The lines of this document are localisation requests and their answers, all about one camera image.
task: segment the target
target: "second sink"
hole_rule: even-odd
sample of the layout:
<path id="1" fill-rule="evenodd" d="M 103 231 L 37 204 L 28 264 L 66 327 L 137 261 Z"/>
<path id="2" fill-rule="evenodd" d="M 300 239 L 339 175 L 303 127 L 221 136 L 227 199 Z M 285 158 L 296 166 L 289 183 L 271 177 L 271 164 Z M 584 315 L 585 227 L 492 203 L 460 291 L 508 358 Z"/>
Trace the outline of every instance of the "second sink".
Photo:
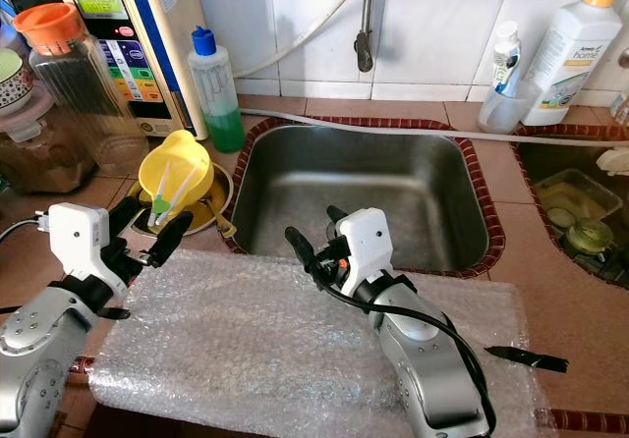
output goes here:
<path id="1" fill-rule="evenodd" d="M 293 256 L 293 225 L 325 243 L 325 208 L 384 210 L 398 268 L 457 271 L 488 236 L 465 159 L 449 138 L 282 126 L 259 137 L 240 187 L 234 240 L 252 254 Z"/>

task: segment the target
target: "white hose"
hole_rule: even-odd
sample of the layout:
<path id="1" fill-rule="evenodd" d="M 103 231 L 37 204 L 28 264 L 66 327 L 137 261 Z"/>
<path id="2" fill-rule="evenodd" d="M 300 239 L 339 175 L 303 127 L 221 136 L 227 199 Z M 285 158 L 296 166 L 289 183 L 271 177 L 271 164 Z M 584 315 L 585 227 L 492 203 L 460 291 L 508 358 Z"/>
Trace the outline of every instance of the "white hose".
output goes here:
<path id="1" fill-rule="evenodd" d="M 313 35 L 317 30 L 319 30 L 320 27 L 323 26 L 327 22 L 328 19 L 334 16 L 334 13 L 336 13 L 336 11 L 338 11 L 338 9 L 341 6 L 343 6 L 345 1 L 347 0 L 338 0 L 336 3 L 334 3 L 334 6 L 332 7 L 332 9 L 330 9 L 326 14 L 321 16 L 318 20 L 313 22 L 311 26 L 308 27 L 304 33 L 302 33 L 299 37 L 293 40 L 293 43 L 291 43 L 291 45 L 288 48 L 285 48 L 281 52 L 277 52 L 268 60 L 265 60 L 262 63 L 255 65 L 254 67 L 247 68 L 246 70 L 243 70 L 241 72 L 234 73 L 234 78 L 242 78 L 248 75 L 252 75 L 255 72 L 259 72 L 260 70 L 263 70 L 266 67 L 273 65 L 275 62 L 279 62 L 282 58 L 284 58 L 286 55 L 288 55 L 297 47 L 299 47 L 302 43 L 308 40 L 311 37 L 311 35 Z"/>
<path id="2" fill-rule="evenodd" d="M 398 129 L 385 127 L 358 127 L 349 126 L 347 124 L 335 124 L 333 122 L 325 122 L 310 117 L 296 116 L 293 114 L 285 114 L 283 112 L 263 111 L 259 109 L 241 109 L 243 114 L 251 116 L 277 117 L 280 119 L 288 119 L 291 121 L 302 122 L 312 126 L 329 127 L 330 129 L 338 129 L 341 131 L 359 132 L 363 134 L 380 134 L 380 135 L 396 135 L 396 136 L 441 136 L 441 137 L 458 137 L 470 138 L 476 140 L 497 140 L 510 141 L 518 143 L 544 143 L 547 145 L 563 145 L 563 146 L 589 146 L 613 148 L 618 146 L 629 146 L 629 140 L 619 141 L 600 141 L 600 140 L 576 140 L 571 138 L 548 138 L 548 137 L 521 137 L 521 136 L 505 136 L 500 134 L 483 134 L 480 132 L 459 132 L 459 131 L 439 131 L 430 129 Z"/>

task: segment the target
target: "white detergent bottle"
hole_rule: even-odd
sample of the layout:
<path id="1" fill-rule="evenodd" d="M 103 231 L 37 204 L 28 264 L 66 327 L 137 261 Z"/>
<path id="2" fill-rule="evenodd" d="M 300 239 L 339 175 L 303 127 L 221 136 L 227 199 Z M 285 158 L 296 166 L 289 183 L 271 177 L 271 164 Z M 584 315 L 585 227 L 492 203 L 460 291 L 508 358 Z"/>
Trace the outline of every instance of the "white detergent bottle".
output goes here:
<path id="1" fill-rule="evenodd" d="M 613 2 L 583 0 L 555 13 L 525 76 L 525 81 L 542 90 L 522 121 L 525 126 L 548 126 L 563 120 L 574 96 L 622 28 L 611 8 Z"/>

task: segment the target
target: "countertop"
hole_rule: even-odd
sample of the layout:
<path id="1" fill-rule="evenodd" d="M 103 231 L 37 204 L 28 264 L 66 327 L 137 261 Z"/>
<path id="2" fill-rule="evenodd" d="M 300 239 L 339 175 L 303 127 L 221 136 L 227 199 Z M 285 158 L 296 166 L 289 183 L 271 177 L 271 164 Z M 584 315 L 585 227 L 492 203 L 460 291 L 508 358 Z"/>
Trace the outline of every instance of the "countertop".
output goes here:
<path id="1" fill-rule="evenodd" d="M 240 103 L 244 108 L 310 116 L 434 119 L 461 131 L 477 129 L 480 109 L 480 104 L 464 102 L 261 96 L 241 96 Z M 263 119 L 244 117 L 246 128 Z M 606 125 L 607 119 L 606 109 L 577 106 L 564 123 Z M 500 259 L 480 278 L 516 285 L 526 310 L 531 350 L 570 360 L 567 374 L 539 371 L 550 405 L 556 409 L 629 413 L 629 292 L 589 275 L 553 244 L 508 143 L 476 140 L 474 147 L 506 235 L 506 248 Z M 215 162 L 233 171 L 237 154 L 220 154 L 211 144 L 208 149 Z M 0 230 L 31 216 L 35 209 L 61 201 L 111 208 L 134 182 L 132 178 L 107 178 L 96 172 L 70 194 L 23 196 L 1 192 Z M 182 247 L 229 251 L 213 229 L 186 237 Z M 60 264 L 49 251 L 47 236 L 33 228 L 19 229 L 0 247 L 0 305 L 29 301 L 61 274 Z M 110 321 L 99 321 L 88 339 L 86 355 L 97 353 L 110 326 Z M 85 429 L 89 417 L 86 411 L 93 410 L 93 404 L 86 405 L 78 396 L 65 404 L 68 411 L 73 410 L 66 424 Z M 81 407 L 82 413 L 74 411 Z"/>

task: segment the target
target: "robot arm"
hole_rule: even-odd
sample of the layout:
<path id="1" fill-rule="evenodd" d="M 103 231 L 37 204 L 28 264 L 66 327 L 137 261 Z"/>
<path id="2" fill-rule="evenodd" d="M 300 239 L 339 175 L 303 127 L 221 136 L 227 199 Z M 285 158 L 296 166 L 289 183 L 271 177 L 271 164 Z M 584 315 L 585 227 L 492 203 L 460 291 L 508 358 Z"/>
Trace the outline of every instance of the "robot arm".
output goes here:
<path id="1" fill-rule="evenodd" d="M 315 254 L 293 227 L 286 239 L 320 289 L 369 313 L 414 435 L 488 436 L 495 415 L 478 360 L 438 307 L 418 296 L 408 278 L 389 273 L 393 247 L 384 212 L 347 215 L 333 206 L 327 212 L 335 237 L 328 235 L 322 252 Z"/>
<path id="2" fill-rule="evenodd" d="M 89 330 L 110 301 L 121 302 L 143 266 L 170 256 L 190 226 L 184 212 L 160 232 L 145 252 L 133 253 L 118 235 L 140 211 L 127 197 L 111 214 L 69 203 L 52 205 L 40 217 L 50 247 L 67 273 L 16 310 L 0 329 L 0 437 L 44 438 L 75 358 Z"/>

